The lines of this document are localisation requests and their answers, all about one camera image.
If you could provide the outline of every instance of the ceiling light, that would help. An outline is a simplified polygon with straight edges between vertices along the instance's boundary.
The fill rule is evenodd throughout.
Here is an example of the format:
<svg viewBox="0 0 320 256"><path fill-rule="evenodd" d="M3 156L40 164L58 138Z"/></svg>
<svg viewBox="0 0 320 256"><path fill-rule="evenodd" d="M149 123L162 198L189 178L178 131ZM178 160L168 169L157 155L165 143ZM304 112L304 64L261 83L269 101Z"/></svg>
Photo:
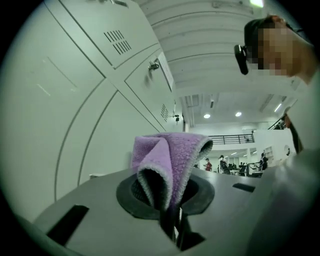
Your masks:
<svg viewBox="0 0 320 256"><path fill-rule="evenodd" d="M281 105L282 105L282 103L280 103L279 106L276 107L274 112L277 112L278 108L280 108Z"/></svg>
<svg viewBox="0 0 320 256"><path fill-rule="evenodd" d="M264 7L264 1L263 0L250 0L250 3L254 6L258 6L260 8Z"/></svg>

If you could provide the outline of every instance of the balcony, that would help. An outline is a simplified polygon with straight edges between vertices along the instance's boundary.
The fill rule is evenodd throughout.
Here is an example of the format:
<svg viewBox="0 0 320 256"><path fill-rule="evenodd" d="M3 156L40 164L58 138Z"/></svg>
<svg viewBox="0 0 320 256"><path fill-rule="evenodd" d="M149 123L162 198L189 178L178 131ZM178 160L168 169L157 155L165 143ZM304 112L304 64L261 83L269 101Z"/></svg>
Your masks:
<svg viewBox="0 0 320 256"><path fill-rule="evenodd" d="M268 130L284 130L285 128L285 121L283 121L282 118L280 118L273 125L271 125Z"/></svg>
<svg viewBox="0 0 320 256"><path fill-rule="evenodd" d="M255 142L253 134L217 135L209 137L212 139L213 145L246 144Z"/></svg>

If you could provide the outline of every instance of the locker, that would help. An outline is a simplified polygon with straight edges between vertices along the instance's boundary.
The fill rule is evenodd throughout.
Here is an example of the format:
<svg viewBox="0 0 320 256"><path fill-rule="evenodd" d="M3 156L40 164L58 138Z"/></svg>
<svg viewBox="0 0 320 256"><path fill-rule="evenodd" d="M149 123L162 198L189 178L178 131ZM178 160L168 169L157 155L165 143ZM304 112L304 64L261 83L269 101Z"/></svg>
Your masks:
<svg viewBox="0 0 320 256"><path fill-rule="evenodd" d="M147 18L139 6L129 0L123 1L127 6L111 1L60 2L114 69L142 50L158 44Z"/></svg>
<svg viewBox="0 0 320 256"><path fill-rule="evenodd" d="M33 220L54 202L64 137L104 78L41 4L15 38L0 79L3 188L13 210Z"/></svg>
<svg viewBox="0 0 320 256"><path fill-rule="evenodd" d="M156 129L117 92L106 108L88 144L80 184L92 173L111 174L131 163L135 136L157 133Z"/></svg>
<svg viewBox="0 0 320 256"><path fill-rule="evenodd" d="M157 50L145 59L125 82L166 130L167 123L173 115L173 95L162 69L148 69L150 62L155 62L161 51Z"/></svg>

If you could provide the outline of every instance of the air vent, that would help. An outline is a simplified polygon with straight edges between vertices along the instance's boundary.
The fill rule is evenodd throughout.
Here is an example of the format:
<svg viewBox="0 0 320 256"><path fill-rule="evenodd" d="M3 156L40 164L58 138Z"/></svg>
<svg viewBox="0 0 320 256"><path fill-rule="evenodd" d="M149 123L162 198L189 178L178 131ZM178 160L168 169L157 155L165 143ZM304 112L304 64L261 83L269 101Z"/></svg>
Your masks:
<svg viewBox="0 0 320 256"><path fill-rule="evenodd" d="M163 117L165 122L168 121L169 112L164 104L162 104L161 116Z"/></svg>
<svg viewBox="0 0 320 256"><path fill-rule="evenodd" d="M125 40L120 30L108 31L104 35L119 55L131 50L131 46Z"/></svg>

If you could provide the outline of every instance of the white ceiling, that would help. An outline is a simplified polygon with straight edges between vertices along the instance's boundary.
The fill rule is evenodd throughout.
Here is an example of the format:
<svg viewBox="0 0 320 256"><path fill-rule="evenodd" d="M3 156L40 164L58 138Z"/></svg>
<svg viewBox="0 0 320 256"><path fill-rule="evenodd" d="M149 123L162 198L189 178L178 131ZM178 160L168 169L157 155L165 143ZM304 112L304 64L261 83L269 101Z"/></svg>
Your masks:
<svg viewBox="0 0 320 256"><path fill-rule="evenodd" d="M256 151L256 148L250 148L250 152L253 153ZM219 158L221 155L223 155L224 157L228 156L229 158L242 158L243 156L245 156L247 154L247 150L246 149L232 149L232 150L212 150L209 154L208 154L208 158L209 159L217 159Z"/></svg>
<svg viewBox="0 0 320 256"><path fill-rule="evenodd" d="M304 92L294 78L259 70L240 73L234 46L244 44L247 22L278 14L294 21L271 0L135 0L157 35L180 97L184 119L196 124L276 121ZM282 109L274 112L282 103ZM236 112L241 118L235 118ZM204 114L211 114L208 120Z"/></svg>

